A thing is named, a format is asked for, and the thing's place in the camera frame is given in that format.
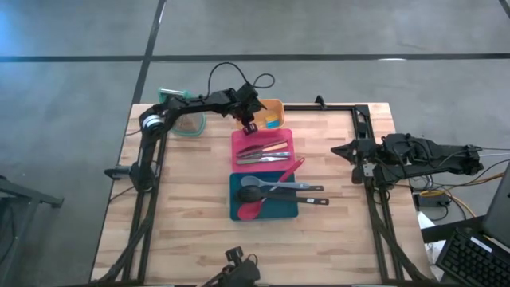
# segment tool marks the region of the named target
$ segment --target gray spoon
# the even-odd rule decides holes
[[[307,183],[280,183],[280,182],[268,183],[268,182],[265,182],[264,180],[260,180],[260,179],[256,178],[255,176],[251,176],[251,175],[243,177],[241,179],[241,185],[243,187],[250,186],[250,185],[254,185],[257,187],[264,187],[264,186],[286,187],[286,188],[293,188],[293,189],[297,189],[297,190],[309,190],[310,188],[312,188],[313,190],[317,189],[317,187],[310,186]]]

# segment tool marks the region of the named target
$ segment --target gray floor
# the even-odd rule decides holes
[[[157,4],[0,0],[0,56],[143,55]],[[168,0],[155,55],[257,53],[510,53],[510,20],[497,0]],[[205,92],[215,64],[151,63],[141,101],[155,102],[162,86]],[[238,64],[249,79],[275,75],[262,98],[390,102],[398,132],[440,144],[510,147],[508,60]],[[60,210],[38,211],[16,286],[88,280],[112,185],[102,170],[118,159],[140,66],[0,63],[0,174],[65,197]],[[240,83],[237,72],[221,68],[212,89]],[[494,181],[455,194],[483,214],[496,187]],[[452,207],[441,222],[460,218]]]

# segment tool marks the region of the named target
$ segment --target teal tray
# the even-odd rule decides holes
[[[256,176],[266,182],[276,182],[285,173],[285,171],[264,171],[251,173],[233,173],[230,175],[230,218],[234,221],[241,221],[237,216],[237,211],[241,207],[242,202],[237,199],[237,191],[241,188],[241,179],[247,175]],[[294,182],[295,177],[291,175],[287,179],[288,182]],[[262,187],[262,191],[266,192],[271,187]],[[296,196],[295,191],[286,192],[286,195]],[[297,202],[285,202],[281,200],[266,199],[262,205],[262,211],[254,220],[295,218],[299,214]]]

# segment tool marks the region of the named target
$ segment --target orange container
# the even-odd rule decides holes
[[[281,100],[277,99],[261,100],[261,103],[267,109],[261,109],[259,112],[255,112],[253,114],[253,116],[255,117],[253,123],[257,125],[257,128],[259,130],[281,128],[285,123],[284,104],[281,102]],[[280,122],[280,124],[273,128],[267,128],[267,120],[272,120],[275,118]],[[241,124],[240,121],[237,121],[236,125],[238,129],[243,129],[243,125]]]

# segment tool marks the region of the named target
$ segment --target red utensil handle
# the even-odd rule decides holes
[[[298,167],[301,166],[301,164],[303,164],[304,162],[304,158],[300,158],[300,160],[296,161],[281,177],[280,179],[278,179],[278,181],[280,182],[285,182],[289,176],[291,176],[294,171],[296,171],[296,169]]]

